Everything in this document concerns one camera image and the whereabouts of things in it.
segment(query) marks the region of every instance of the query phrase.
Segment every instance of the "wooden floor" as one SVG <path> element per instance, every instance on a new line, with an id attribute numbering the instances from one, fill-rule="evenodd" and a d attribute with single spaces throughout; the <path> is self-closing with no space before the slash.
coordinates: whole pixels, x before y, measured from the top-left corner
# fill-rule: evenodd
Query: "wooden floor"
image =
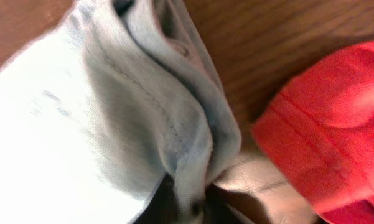
<path id="1" fill-rule="evenodd" d="M 185 0 L 243 133 L 243 151 L 219 185 L 257 223 L 310 223 L 313 214 L 249 135 L 251 123 L 293 76 L 347 45 L 374 40 L 374 0 Z M 55 25 L 72 0 L 0 0 L 0 65 Z"/>

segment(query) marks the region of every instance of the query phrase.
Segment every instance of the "brown wood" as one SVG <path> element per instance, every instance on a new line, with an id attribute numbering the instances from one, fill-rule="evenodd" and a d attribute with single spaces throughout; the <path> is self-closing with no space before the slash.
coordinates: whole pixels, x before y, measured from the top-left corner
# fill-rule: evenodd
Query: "brown wood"
<path id="1" fill-rule="evenodd" d="M 374 0 L 185 1 L 243 133 L 243 151 L 218 185 L 258 199 L 273 223 L 309 223 L 308 204 L 259 153 L 249 128 L 291 77 L 341 47 L 374 40 Z M 0 0 L 0 65 L 71 5 Z M 228 199 L 254 219 L 256 200 Z"/>

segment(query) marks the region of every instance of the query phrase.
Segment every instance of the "gray fabric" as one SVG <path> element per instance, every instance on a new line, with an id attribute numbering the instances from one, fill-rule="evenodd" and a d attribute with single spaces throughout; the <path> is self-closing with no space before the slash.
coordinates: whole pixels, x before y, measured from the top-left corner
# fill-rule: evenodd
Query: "gray fabric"
<path id="1" fill-rule="evenodd" d="M 78 1 L 0 71 L 0 223 L 130 223 L 165 173 L 198 223 L 240 141 L 182 1 Z"/>

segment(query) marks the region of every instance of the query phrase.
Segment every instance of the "red fabric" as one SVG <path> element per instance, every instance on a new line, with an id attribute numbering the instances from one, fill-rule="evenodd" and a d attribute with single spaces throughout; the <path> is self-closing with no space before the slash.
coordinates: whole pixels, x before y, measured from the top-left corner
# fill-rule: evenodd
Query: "red fabric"
<path id="1" fill-rule="evenodd" d="M 253 137 L 331 223 L 374 223 L 374 42 L 329 55 L 287 84 Z"/>

